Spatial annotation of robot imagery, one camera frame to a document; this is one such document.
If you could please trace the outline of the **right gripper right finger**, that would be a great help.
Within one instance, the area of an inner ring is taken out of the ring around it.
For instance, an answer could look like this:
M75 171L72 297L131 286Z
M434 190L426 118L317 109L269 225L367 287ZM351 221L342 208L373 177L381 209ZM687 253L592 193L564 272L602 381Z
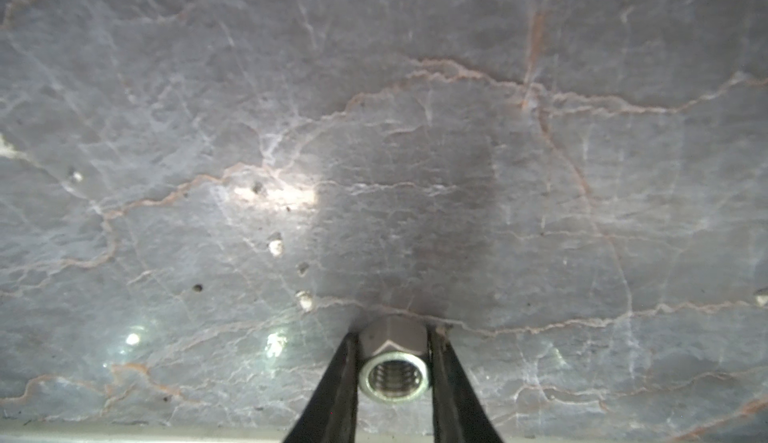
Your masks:
M442 328L428 329L437 443L502 443Z

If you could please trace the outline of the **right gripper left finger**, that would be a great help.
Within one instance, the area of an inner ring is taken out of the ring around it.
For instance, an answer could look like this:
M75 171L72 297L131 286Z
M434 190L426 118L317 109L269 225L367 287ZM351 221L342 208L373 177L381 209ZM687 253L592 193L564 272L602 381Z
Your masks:
M346 334L284 443L354 443L358 409L359 340Z

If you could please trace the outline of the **silver hex nut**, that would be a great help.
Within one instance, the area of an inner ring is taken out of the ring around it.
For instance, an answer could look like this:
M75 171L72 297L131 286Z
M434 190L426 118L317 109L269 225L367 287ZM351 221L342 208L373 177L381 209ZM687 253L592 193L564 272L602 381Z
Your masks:
M383 404L403 404L431 387L428 328L392 315L375 320L359 334L360 390Z

